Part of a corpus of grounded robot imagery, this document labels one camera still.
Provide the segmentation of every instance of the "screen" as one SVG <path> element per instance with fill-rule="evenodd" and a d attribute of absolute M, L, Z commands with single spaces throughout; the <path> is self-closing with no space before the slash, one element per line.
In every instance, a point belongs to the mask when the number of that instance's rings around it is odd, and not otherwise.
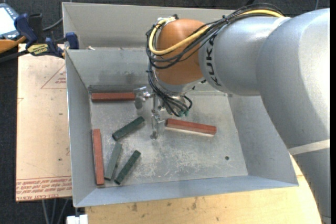
<path fill-rule="evenodd" d="M 5 8 L 0 8 L 0 35 L 15 31 L 14 20 Z"/>

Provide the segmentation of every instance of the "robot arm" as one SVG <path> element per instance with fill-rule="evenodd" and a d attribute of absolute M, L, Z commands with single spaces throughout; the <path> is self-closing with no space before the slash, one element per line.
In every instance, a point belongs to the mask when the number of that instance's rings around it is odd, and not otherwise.
<path fill-rule="evenodd" d="M 186 94 L 203 80 L 260 95 L 289 151 L 298 149 L 293 156 L 331 222 L 329 32 L 330 9 L 289 18 L 253 5 L 211 24 L 161 19 L 148 32 L 147 53 L 153 91 L 176 116 L 187 114 Z"/>

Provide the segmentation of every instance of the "yellow cable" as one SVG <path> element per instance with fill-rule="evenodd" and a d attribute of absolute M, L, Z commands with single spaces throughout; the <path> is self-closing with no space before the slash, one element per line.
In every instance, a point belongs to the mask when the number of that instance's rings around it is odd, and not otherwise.
<path fill-rule="evenodd" d="M 175 44 L 174 46 L 168 48 L 168 49 L 165 49 L 165 50 L 155 50 L 153 48 L 153 39 L 154 39 L 154 36 L 157 32 L 158 29 L 160 29 L 161 27 L 161 24 L 167 22 L 167 21 L 171 21 L 172 19 L 168 20 L 168 19 L 162 19 L 160 20 L 156 26 L 154 27 L 153 31 L 151 32 L 151 35 L 150 35 L 150 38 L 149 38 L 149 50 L 155 54 L 155 55 L 163 55 L 163 54 L 167 54 L 169 52 L 172 52 L 173 50 L 177 49 L 177 48 L 180 48 L 181 46 L 183 46 L 184 44 L 188 43 L 188 42 L 191 42 L 192 40 L 196 39 L 197 37 L 199 37 L 202 33 L 205 32 L 205 30 L 208 28 L 208 27 L 205 27 L 201 30 L 199 30 L 198 32 L 192 34 L 191 36 L 183 39 L 182 41 L 180 41 L 179 43 Z"/>
<path fill-rule="evenodd" d="M 248 12 L 244 12 L 241 13 L 241 15 L 245 15 L 245 14 L 255 14 L 255 13 L 261 13 L 261 14 L 267 14 L 267 15 L 271 15 L 273 17 L 284 17 L 282 14 L 278 13 L 278 12 L 273 12 L 271 10 L 267 10 L 267 9 L 254 9 L 254 10 L 250 10 Z"/>
<path fill-rule="evenodd" d="M 266 14 L 266 15 L 271 15 L 273 17 L 284 17 L 282 14 L 278 13 L 278 12 L 274 12 L 271 10 L 267 10 L 267 9 L 255 9 L 255 10 L 250 10 L 247 12 L 242 13 L 241 15 L 245 15 L 245 14 Z M 155 50 L 153 48 L 153 40 L 154 40 L 154 36 L 156 34 L 156 32 L 161 28 L 161 25 L 166 23 L 166 22 L 170 22 L 173 21 L 175 18 L 174 17 L 169 17 L 169 18 L 165 18 L 162 19 L 160 21 L 158 21 L 158 23 L 155 25 L 154 29 L 152 30 L 151 34 L 150 34 L 150 38 L 149 38 L 149 50 L 151 51 L 151 53 L 155 54 L 155 55 L 164 55 L 167 54 L 169 52 L 172 52 L 173 50 L 180 48 L 181 46 L 183 46 L 184 44 L 191 42 L 192 40 L 196 39 L 197 37 L 199 37 L 201 34 L 203 34 L 206 30 L 207 30 L 207 26 L 205 26 L 203 29 L 199 30 L 198 32 L 192 34 L 191 36 L 183 39 L 182 41 L 180 41 L 179 43 L 175 44 L 174 46 L 165 49 L 165 50 Z"/>

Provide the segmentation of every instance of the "blue clamp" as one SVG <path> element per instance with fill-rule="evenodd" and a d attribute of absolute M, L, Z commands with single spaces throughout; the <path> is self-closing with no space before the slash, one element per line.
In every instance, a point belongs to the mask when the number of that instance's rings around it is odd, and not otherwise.
<path fill-rule="evenodd" d="M 25 36 L 27 39 L 26 49 L 29 48 L 34 42 L 37 41 L 37 36 L 28 23 L 28 15 L 26 13 L 19 15 L 14 20 L 14 26 L 20 35 Z"/>
<path fill-rule="evenodd" d="M 44 43 L 35 43 L 38 38 L 28 23 L 28 15 L 26 13 L 15 19 L 14 26 L 20 35 L 26 37 L 26 50 L 33 56 L 50 55 L 59 58 L 64 57 L 64 50 L 59 48 L 51 38 L 47 37 Z M 78 39 L 74 32 L 67 33 L 64 40 L 69 42 L 70 49 L 79 49 Z"/>

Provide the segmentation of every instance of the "green block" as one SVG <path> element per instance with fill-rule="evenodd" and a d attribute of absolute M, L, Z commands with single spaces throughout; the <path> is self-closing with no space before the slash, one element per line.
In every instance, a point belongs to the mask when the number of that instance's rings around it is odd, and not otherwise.
<path fill-rule="evenodd" d="M 137 159 L 140 157 L 141 153 L 139 151 L 134 151 L 132 156 L 129 158 L 125 166 L 122 168 L 120 171 L 119 175 L 117 178 L 114 180 L 118 185 L 121 184 L 121 182 L 124 180 L 130 169 L 133 167 Z"/>
<path fill-rule="evenodd" d="M 112 134 L 114 140 L 119 140 L 120 138 L 124 137 L 128 133 L 132 132 L 135 128 L 137 128 L 141 123 L 143 123 L 145 119 L 143 117 L 138 117 L 134 121 L 130 122 L 129 124 L 125 125 L 123 128 L 117 130 Z"/>
<path fill-rule="evenodd" d="M 112 155 L 109 161 L 109 165 L 105 171 L 104 178 L 111 180 L 114 169 L 117 166 L 117 160 L 121 152 L 121 144 L 116 142 L 112 151 Z"/>

